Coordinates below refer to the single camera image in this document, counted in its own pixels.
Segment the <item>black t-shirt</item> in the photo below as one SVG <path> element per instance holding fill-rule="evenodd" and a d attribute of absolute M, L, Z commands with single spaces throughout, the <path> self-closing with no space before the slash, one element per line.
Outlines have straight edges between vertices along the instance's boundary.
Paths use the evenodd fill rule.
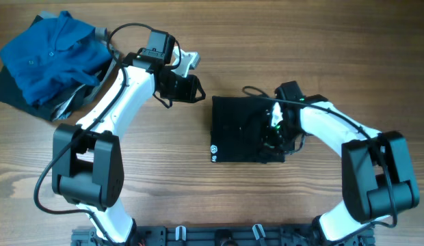
<path fill-rule="evenodd" d="M 211 162 L 283 163 L 284 154 L 263 145 L 274 103 L 253 97 L 212 97 Z"/>

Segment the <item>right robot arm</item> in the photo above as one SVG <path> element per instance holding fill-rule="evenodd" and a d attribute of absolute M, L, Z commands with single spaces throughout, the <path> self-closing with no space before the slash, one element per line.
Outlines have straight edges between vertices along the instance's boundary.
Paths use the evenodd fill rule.
<path fill-rule="evenodd" d="M 420 191 L 401 133 L 360 124 L 325 98 L 275 99 L 267 114 L 274 130 L 294 123 L 297 133 L 317 137 L 341 158 L 343 199 L 315 218 L 316 243 L 342 243 L 375 225 L 394 228 L 399 213 L 419 205 Z"/>

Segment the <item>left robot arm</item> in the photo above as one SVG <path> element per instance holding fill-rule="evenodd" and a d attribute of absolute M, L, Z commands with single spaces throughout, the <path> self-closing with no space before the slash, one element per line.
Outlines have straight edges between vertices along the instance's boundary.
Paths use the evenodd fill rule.
<path fill-rule="evenodd" d="M 120 140 L 140 107 L 157 92 L 170 102 L 196 103 L 205 98 L 199 79 L 190 74 L 200 62 L 197 52 L 173 50 L 168 66 L 163 54 L 129 53 L 109 91 L 76 125 L 54 132 L 53 192 L 86 214 L 94 225 L 88 240 L 72 245 L 141 245 L 135 220 L 120 199 L 124 167 Z"/>

